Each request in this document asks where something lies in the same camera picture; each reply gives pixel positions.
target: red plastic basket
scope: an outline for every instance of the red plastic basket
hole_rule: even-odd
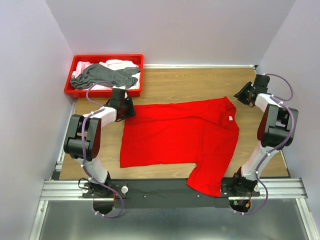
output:
[[[105,62],[107,60],[127,60],[132,61],[134,64],[138,65],[141,69],[140,72],[140,86],[139,89],[130,89],[128,90],[128,95],[130,97],[140,97],[140,93],[142,91],[143,86],[143,76],[144,76],[144,56],[142,54],[111,54],[111,55],[76,55],[73,58],[71,68],[69,71],[68,78],[65,83],[64,92],[70,95],[73,98],[85,98],[87,91],[75,89],[73,86],[70,85],[70,79],[72,72],[76,70],[77,63],[82,62],[90,62],[92,64],[98,64],[99,62]],[[107,98],[111,97],[112,90],[91,90],[89,92],[90,98]]]

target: wooden table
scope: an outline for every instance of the wooden table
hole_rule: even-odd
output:
[[[140,97],[133,99],[134,105],[168,104],[216,99],[227,96],[236,106],[236,122],[240,128],[239,139],[233,158],[225,173],[233,174],[250,157],[256,147],[257,129],[263,115],[256,107],[240,103],[234,96],[249,81],[253,82],[255,72],[252,68],[184,68],[184,69],[145,69],[143,74],[143,90]],[[105,104],[106,98],[95,98]],[[98,109],[80,98],[75,113],[87,114]],[[120,168],[119,156],[122,142],[124,121],[113,122],[102,129],[99,156],[104,167],[114,179],[145,178],[187,178],[195,167],[195,163],[157,164]],[[281,153],[277,153],[261,174],[266,177],[288,176]],[[62,164],[60,179],[77,180],[87,177],[79,163],[68,154]]]

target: white wall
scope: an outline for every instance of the white wall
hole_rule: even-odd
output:
[[[258,64],[294,0],[46,0],[74,54]]]
[[[44,0],[0,2],[0,239],[29,239],[71,102],[72,52]]]
[[[285,148],[288,169],[302,177],[312,216],[320,229],[320,1],[297,0],[266,51],[258,71],[277,73],[292,83],[293,100],[288,104],[299,110],[293,143]],[[280,96],[289,96],[279,79],[269,86]]]

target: gray cloth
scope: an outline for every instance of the gray cloth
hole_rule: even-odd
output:
[[[83,74],[70,80],[70,85],[75,89],[88,89],[95,83],[106,87],[122,87],[126,89],[132,87],[138,82],[132,75],[140,72],[139,67],[126,67],[125,69],[112,70],[101,64],[95,63],[84,69]]]

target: red cloth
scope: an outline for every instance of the red cloth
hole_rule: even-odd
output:
[[[196,163],[187,185],[219,197],[239,128],[227,97],[134,106],[124,124],[120,167]]]

